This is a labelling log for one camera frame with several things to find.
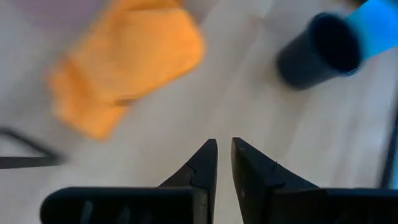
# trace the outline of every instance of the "light wood table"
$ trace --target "light wood table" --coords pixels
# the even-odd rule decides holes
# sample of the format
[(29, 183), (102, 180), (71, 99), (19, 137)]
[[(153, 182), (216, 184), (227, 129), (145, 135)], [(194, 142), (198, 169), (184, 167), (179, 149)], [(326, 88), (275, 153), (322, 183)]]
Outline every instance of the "light wood table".
[[(11, 1), (1, 3), (0, 27), (9, 32), (0, 34), (1, 78), (7, 81), (0, 88), (0, 120), (70, 158), (60, 167), (0, 171), (0, 179), (7, 180), (0, 182), (2, 222), (38, 223), (41, 201), (62, 187), (156, 186), (208, 138), (216, 138), (219, 147), (215, 223), (242, 222), (229, 155), (234, 136), (319, 186), (378, 185), (395, 116), (396, 49), (367, 61), (352, 77), (293, 91), (277, 78), (276, 53), (312, 16), (340, 9), (338, 2), (187, 4), (206, 39), (205, 59), (193, 72), (136, 101), (109, 141), (95, 142), (50, 114), (42, 80), (68, 32), (32, 27)], [(23, 78), (10, 81), (13, 76)]]

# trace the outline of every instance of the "black cylinder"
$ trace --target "black cylinder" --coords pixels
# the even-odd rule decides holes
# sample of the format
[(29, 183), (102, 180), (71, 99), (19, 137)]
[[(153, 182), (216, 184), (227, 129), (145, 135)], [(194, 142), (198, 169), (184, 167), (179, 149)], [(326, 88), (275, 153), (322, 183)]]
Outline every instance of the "black cylinder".
[(277, 68), (283, 81), (304, 90), (333, 77), (352, 75), (361, 62), (355, 31), (340, 17), (321, 13), (282, 49)]

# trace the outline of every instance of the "orange towel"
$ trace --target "orange towel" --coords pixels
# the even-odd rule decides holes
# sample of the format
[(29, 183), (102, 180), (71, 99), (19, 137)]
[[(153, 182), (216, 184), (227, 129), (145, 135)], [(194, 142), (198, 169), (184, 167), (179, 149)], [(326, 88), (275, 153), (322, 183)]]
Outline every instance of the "orange towel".
[(120, 105), (183, 75), (204, 53), (200, 33), (176, 0), (113, 2), (50, 76), (56, 115), (103, 139)]

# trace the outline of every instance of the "wooden surface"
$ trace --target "wooden surface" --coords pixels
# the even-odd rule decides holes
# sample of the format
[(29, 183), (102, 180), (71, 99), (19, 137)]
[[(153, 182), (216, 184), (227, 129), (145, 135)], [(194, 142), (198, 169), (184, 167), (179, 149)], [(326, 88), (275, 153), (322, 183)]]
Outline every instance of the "wooden surface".
[(10, 2), (0, 7), (0, 27), (11, 27), (0, 34), (0, 120), (70, 160), (60, 167), (0, 170), (4, 223), (38, 223), (41, 201), (62, 187), (156, 186), (208, 138), (219, 146), (215, 223), (242, 222), (231, 175), (233, 136), (322, 187), (378, 184), (395, 114), (397, 50), (367, 61), (355, 76), (307, 91), (286, 88), (274, 68), (276, 53), (309, 19), (345, 8), (340, 2), (189, 1), (208, 46), (204, 61), (134, 102), (107, 142), (85, 139), (50, 115), (42, 77), (70, 31), (34, 27)]

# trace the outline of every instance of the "orange cloth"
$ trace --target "orange cloth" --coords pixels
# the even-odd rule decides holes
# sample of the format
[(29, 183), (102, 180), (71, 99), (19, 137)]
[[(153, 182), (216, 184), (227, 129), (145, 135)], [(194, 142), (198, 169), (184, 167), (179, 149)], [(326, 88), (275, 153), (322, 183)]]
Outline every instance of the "orange cloth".
[(56, 115), (96, 139), (124, 102), (183, 75), (204, 53), (200, 33), (176, 0), (112, 2), (50, 76)]

